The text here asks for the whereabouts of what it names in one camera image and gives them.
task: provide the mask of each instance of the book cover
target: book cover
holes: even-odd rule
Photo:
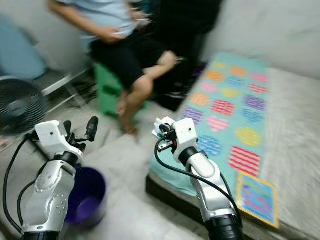
[[[240,171],[236,204],[246,214],[279,228],[277,189],[272,184]]]

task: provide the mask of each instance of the fan grille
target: fan grille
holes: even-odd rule
[[[47,111],[47,98],[31,83],[0,78],[0,135],[15,136],[31,131]]]

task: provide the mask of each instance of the person sitting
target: person sitting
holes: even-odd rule
[[[126,133],[138,134],[132,118],[152,94],[154,80],[174,68],[176,55],[139,31],[139,20],[147,16],[125,0],[48,0],[48,7],[83,30],[90,56],[119,78],[120,124]]]

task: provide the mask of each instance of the play mat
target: play mat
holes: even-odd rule
[[[260,176],[267,96],[268,76],[263,61],[219,53],[176,115],[176,120],[194,120],[199,149],[220,167],[233,195],[238,170]],[[170,150],[159,156],[166,164],[183,169]],[[150,169],[177,190],[196,195],[189,177],[162,167],[154,156]]]

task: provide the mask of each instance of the black shorts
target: black shorts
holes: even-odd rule
[[[155,66],[165,51],[159,42],[138,31],[116,44],[101,40],[90,44],[91,57],[112,71],[128,90],[144,75],[143,69]]]

